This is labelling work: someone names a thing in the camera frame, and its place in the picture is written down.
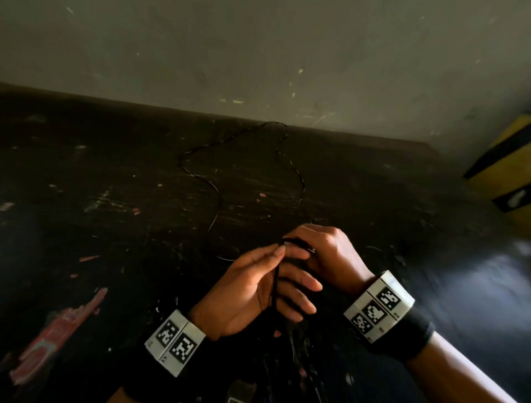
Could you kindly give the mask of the person's right hand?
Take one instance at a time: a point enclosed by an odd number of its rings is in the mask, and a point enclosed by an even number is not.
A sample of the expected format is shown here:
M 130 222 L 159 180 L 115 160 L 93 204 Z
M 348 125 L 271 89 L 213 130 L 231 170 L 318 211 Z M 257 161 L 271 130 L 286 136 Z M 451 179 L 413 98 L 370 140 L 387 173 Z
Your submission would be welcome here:
M 327 283 L 354 300 L 376 281 L 376 275 L 365 265 L 348 236 L 338 228 L 337 263 L 333 266 L 322 266 L 310 257 L 308 266 Z

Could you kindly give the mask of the person's left hand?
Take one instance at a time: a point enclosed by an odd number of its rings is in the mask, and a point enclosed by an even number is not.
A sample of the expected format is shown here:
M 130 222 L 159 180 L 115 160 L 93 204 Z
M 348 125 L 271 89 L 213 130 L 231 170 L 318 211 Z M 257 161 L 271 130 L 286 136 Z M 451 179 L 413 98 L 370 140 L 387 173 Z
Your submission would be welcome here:
M 281 264 L 292 264 L 288 259 L 307 260 L 310 253 L 293 244 L 285 247 L 284 258 L 273 270 L 235 270 L 232 263 L 203 299 L 191 308 L 188 319 L 212 341 L 228 337 L 241 332 L 272 306 L 273 290 L 276 290 L 275 306 L 277 302 L 286 302 L 303 318 L 305 314 L 315 314 L 315 305 L 301 290 L 305 287 L 283 281 L 279 275 Z

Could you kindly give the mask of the person's left forearm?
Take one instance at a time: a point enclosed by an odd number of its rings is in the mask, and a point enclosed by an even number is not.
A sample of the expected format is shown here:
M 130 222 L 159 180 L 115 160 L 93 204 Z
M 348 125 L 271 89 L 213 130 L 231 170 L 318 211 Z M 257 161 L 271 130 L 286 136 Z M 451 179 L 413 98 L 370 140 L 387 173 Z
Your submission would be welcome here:
M 109 398 L 106 403 L 139 403 L 130 396 L 127 395 L 123 387 L 119 387 L 118 390 Z

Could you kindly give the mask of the person's right forearm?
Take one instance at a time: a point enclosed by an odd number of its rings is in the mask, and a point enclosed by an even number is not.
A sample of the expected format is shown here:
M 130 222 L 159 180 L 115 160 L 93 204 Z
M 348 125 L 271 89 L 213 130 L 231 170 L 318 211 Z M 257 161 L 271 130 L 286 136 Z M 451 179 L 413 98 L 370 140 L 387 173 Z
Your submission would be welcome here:
M 431 403 L 517 403 L 437 332 L 405 366 Z

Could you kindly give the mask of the white marker block wrist tracker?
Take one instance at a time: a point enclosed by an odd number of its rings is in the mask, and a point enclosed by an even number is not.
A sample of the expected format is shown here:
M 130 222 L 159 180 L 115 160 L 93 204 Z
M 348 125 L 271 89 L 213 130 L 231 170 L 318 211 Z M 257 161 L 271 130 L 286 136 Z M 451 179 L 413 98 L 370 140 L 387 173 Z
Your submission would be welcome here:
M 344 312 L 344 317 L 370 344 L 397 325 L 415 299 L 390 271 L 383 272 Z
M 144 343 L 148 353 L 174 378 L 182 373 L 206 335 L 174 310 Z

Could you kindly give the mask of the black wristband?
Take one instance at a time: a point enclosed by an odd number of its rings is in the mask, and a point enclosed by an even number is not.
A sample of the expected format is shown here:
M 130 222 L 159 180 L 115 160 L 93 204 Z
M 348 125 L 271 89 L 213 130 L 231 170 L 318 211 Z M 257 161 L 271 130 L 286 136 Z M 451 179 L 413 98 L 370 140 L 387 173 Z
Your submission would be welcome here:
M 413 306 L 386 334 L 369 344 L 368 349 L 404 363 L 421 353 L 434 332 L 433 322 L 418 307 Z
M 208 375 L 214 369 L 214 343 L 206 338 L 177 378 L 174 378 L 138 343 L 125 365 L 123 385 L 139 403 L 195 403 L 208 394 Z

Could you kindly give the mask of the yellow and black striped box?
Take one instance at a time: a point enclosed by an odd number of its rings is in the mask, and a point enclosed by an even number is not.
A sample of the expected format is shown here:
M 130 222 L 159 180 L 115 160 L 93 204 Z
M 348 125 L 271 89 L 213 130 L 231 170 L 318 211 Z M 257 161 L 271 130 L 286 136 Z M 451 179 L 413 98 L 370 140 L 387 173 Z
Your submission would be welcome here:
M 531 111 L 517 116 L 463 178 L 531 238 Z

